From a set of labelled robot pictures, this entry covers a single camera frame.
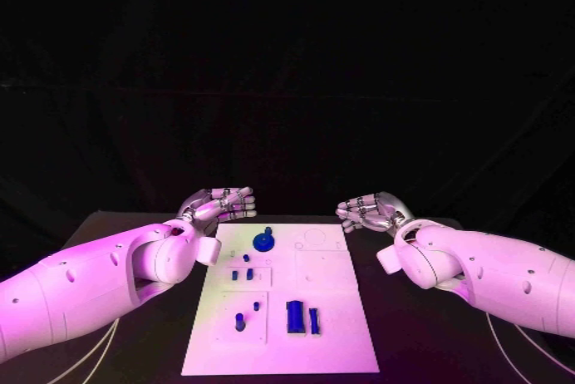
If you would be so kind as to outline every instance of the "blue object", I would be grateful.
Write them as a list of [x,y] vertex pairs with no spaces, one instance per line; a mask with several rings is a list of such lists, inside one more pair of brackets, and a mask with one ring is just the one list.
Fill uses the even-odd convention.
[[290,301],[287,303],[287,333],[306,333],[306,327],[303,325],[303,302]]
[[254,248],[264,253],[265,251],[270,251],[274,248],[275,245],[275,239],[272,237],[272,228],[267,228],[264,233],[260,233],[254,237]]
[[239,332],[242,332],[244,329],[245,329],[244,315],[239,313],[239,314],[236,315],[236,330],[238,330]]
[[317,308],[309,309],[309,317],[311,319],[311,334],[320,334],[320,325],[317,323]]

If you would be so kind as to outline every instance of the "white board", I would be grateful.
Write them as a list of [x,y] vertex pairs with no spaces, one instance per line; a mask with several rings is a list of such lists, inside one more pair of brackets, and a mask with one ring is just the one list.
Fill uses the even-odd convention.
[[[261,253],[252,240],[267,226],[275,245]],[[216,238],[222,252],[203,282],[182,375],[379,372],[342,226],[221,224]],[[288,301],[303,302],[304,337],[288,335]],[[320,337],[310,333],[310,308]]]

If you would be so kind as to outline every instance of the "table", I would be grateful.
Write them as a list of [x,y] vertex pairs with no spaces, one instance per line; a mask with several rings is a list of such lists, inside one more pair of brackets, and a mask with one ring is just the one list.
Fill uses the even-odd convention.
[[[97,212],[82,223],[66,247],[113,235],[141,225],[162,223],[173,214]],[[437,219],[457,227],[450,219]],[[258,224],[334,224],[333,216],[260,215],[235,222]],[[206,269],[199,263],[183,283],[153,298],[121,319],[102,364],[89,383],[496,383],[520,384],[500,354],[486,314],[451,293],[422,290],[404,273],[386,275],[376,252],[391,243],[386,234],[368,229],[346,235],[366,310],[379,374],[180,376],[195,311]],[[574,383],[571,376],[539,354],[513,325],[493,318],[509,357],[533,384]],[[75,364],[108,331],[104,327],[84,337],[53,344],[0,365],[2,383],[46,383]],[[59,381],[82,383],[101,351]]]

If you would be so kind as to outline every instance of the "blue knob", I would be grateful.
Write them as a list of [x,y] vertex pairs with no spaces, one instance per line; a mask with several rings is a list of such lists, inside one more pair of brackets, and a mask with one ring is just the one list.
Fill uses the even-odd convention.
[[238,313],[236,315],[236,330],[242,332],[245,329],[245,321],[244,321],[244,315],[242,313]]
[[254,248],[264,253],[265,251],[270,251],[274,248],[275,245],[275,239],[272,237],[272,228],[267,228],[264,233],[260,233],[254,237]]

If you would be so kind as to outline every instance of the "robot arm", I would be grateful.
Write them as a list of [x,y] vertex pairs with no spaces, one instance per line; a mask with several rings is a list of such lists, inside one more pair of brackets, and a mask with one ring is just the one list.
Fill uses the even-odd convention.
[[200,190],[176,219],[64,249],[0,283],[0,363],[95,331],[216,263],[218,222],[255,216],[252,189]]
[[388,274],[404,270],[421,288],[456,293],[477,309],[520,326],[575,337],[571,259],[517,239],[414,219],[402,204],[391,211],[372,200],[372,214],[349,201],[339,205],[337,215],[346,219],[345,228],[378,223],[378,228],[394,229],[394,245],[378,252]]

